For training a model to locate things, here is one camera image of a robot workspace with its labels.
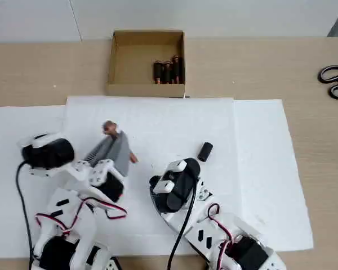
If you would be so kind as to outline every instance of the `black cable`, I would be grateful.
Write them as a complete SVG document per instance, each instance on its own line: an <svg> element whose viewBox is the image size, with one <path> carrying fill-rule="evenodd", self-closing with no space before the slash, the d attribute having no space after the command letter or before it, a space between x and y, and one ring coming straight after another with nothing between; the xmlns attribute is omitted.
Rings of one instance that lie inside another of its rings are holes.
<svg viewBox="0 0 338 270"><path fill-rule="evenodd" d="M171 253L170 253L170 256L169 256L169 260L168 260L167 270L171 270L171 262L173 261L173 257L174 257L175 251L176 251L176 249L177 249L177 247L179 245L179 242L180 242L180 240L181 240L181 238L182 238L182 236L184 234L185 227L188 224L190 214L192 213L192 210L193 210L194 201L195 201L195 195L197 193L197 178L192 177L192 179L194 181L192 200L190 201L188 212L187 212L187 214L185 216L185 219L184 219L184 222L183 222L183 226L181 226L181 229L180 229L180 232L178 234L178 237L177 237L177 239L175 241L173 249L171 250Z"/></svg>
<svg viewBox="0 0 338 270"><path fill-rule="evenodd" d="M33 264L33 242L32 242L32 233L30 231L30 225L29 225L29 219L28 219L28 214L26 212L26 206L25 206L25 201L23 197L23 193L21 192L20 185L19 185L19 174L22 169L22 167L27 163L27 161L23 161L20 163L20 165L17 167L16 170L16 176L15 176L15 182L16 182L16 188L20 196L21 204L23 206L23 212L24 212L24 218L25 218L25 224L26 224L26 232L28 234L28 240L29 240L29 270L32 267Z"/></svg>

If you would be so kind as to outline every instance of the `copper piece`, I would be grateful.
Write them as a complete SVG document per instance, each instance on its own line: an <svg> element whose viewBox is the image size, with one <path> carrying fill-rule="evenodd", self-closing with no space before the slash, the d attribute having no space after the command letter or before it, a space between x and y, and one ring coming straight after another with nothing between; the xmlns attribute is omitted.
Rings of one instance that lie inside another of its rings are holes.
<svg viewBox="0 0 338 270"><path fill-rule="evenodd" d="M119 133L117 132L118 125L117 123L113 121L106 121L103 124L103 133L105 135L110 135L112 138L117 138L119 136ZM130 151L129 159L132 163L137 163L138 159L137 157L133 154L132 151Z"/></svg>

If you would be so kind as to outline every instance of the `white wall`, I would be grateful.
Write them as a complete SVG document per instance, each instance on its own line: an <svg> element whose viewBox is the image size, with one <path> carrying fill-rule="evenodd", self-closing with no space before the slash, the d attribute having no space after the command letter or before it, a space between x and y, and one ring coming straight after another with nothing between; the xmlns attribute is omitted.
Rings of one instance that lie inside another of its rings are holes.
<svg viewBox="0 0 338 270"><path fill-rule="evenodd" d="M78 40L68 0L0 0L0 42Z"/></svg>
<svg viewBox="0 0 338 270"><path fill-rule="evenodd" d="M0 0L0 41L77 41L114 29L187 36L326 36L338 0Z"/></svg>

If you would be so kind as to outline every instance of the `black cylinder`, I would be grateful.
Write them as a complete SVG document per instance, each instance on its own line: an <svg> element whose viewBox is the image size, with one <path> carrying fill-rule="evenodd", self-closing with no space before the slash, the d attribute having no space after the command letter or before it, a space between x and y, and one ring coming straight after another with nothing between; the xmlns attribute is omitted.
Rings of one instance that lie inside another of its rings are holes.
<svg viewBox="0 0 338 270"><path fill-rule="evenodd" d="M161 83L161 77L163 74L163 63L155 61L153 64L153 78L156 84Z"/></svg>
<svg viewBox="0 0 338 270"><path fill-rule="evenodd" d="M162 81L164 84L171 83L171 62L170 61L164 62L163 67L164 69Z"/></svg>
<svg viewBox="0 0 338 270"><path fill-rule="evenodd" d="M179 83L180 77L180 64L179 64L179 57L174 56L172 58L173 66L172 66L172 77L174 83Z"/></svg>
<svg viewBox="0 0 338 270"><path fill-rule="evenodd" d="M213 149L213 145L209 142L205 142L201 151L199 152L198 159L202 162L207 161L212 149Z"/></svg>

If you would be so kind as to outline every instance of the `electrical wire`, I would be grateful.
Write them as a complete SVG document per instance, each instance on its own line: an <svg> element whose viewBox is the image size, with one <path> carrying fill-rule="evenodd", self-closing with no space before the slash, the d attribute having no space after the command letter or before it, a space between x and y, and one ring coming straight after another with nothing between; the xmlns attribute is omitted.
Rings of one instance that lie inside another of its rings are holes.
<svg viewBox="0 0 338 270"><path fill-rule="evenodd" d="M194 201L195 201L195 195L197 193L197 178L196 177L192 177L192 179L194 181L192 199L190 201L188 212L187 212L187 214L185 216L183 225L181 226L181 229L180 229L180 232L178 234L178 237L177 237L177 239L175 241L173 249L171 250L171 253L170 253L170 256L169 256L169 260L168 260L167 270L171 270L171 262L173 261L173 257L174 257L175 251L176 251L176 249L177 249L177 247L179 245L179 242L180 242L180 240L181 240L181 238L182 238L182 236L184 234L185 227L188 224L190 214L192 213L192 210L193 210Z"/></svg>
<svg viewBox="0 0 338 270"><path fill-rule="evenodd" d="M94 200L94 201L96 201L97 203L100 203L100 204L103 204L103 205L105 205L105 206L107 206L107 207L114 208L114 209L117 209L117 210L120 210L120 211L124 212L123 215L119 215L119 216L116 216L116 217L110 217L110 216L108 216L108 212L107 212L107 210L106 210L105 213L106 213L106 216L107 216L109 219L125 218L125 217L127 216L127 214L128 214L127 210L125 210L124 208L122 208L122 207L120 207L120 206L118 206L118 205L111 204L111 203L109 203L109 202L102 201L102 200L99 200L99 199L94 198L94 197L88 197L88 198L85 198L84 200L82 200L82 202L80 203L80 205L79 205L79 207L78 207L78 210L77 210L77 212L76 212L76 214L75 214L75 217L74 217L74 219L73 219L73 221L72 221L72 223L71 223L70 226L65 225L65 223L62 222L61 220L59 220L59 219L57 219L57 218L55 218L55 217L52 217L52 216L50 216L50 215L48 215L48 214L44 214L44 213L37 213L37 214L35 215L35 219L36 219L37 223L39 224L39 226L41 226L40 217L44 217L44 218L50 219L50 220L52 220L52 221L54 221L54 222L57 223L57 225L59 226L59 228L63 231L63 235L68 235L68 234L70 233L70 231L73 229L73 227L74 227L76 221L78 220L78 215L79 215L81 209L83 208L84 204L85 204L87 201L89 201L89 200Z"/></svg>
<svg viewBox="0 0 338 270"><path fill-rule="evenodd" d="M221 249L220 249L218 260L217 260L216 270L221 270L221 262L223 260L223 255L224 255L227 248L231 248L233 246L233 236L227 228L225 228L218 220L216 220L215 218L213 218L213 216L210 215L210 209L212 209L212 207L214 207L214 206L216 206L216 213L215 214L219 214L220 205L215 202L208 207L208 212L207 212L208 218L210 220L216 222L218 224L219 228L221 228L228 237L228 239L225 240L221 244Z"/></svg>
<svg viewBox="0 0 338 270"><path fill-rule="evenodd" d="M225 253L226 248L228 247L228 245L230 245L230 240L225 240L222 243L220 252L219 252L219 256L218 256L218 261L216 263L216 270L221 270L221 262L223 261L223 255Z"/></svg>
<svg viewBox="0 0 338 270"><path fill-rule="evenodd" d="M29 241L29 270L32 267L32 264L34 262L33 260L33 242L32 242L32 233L30 231L30 225L29 225L29 219L28 219L28 213L26 212L26 206L25 206L25 201L23 197L23 193L21 192L20 184L19 184L19 174L22 169L22 167L27 163L27 161L23 161L22 163L19 164L16 170L16 175L15 175L15 183L16 183L16 188L17 192L19 193L21 204L23 206L23 213L24 213L24 218L25 218L25 225L26 225L26 233L28 234L28 241Z"/></svg>

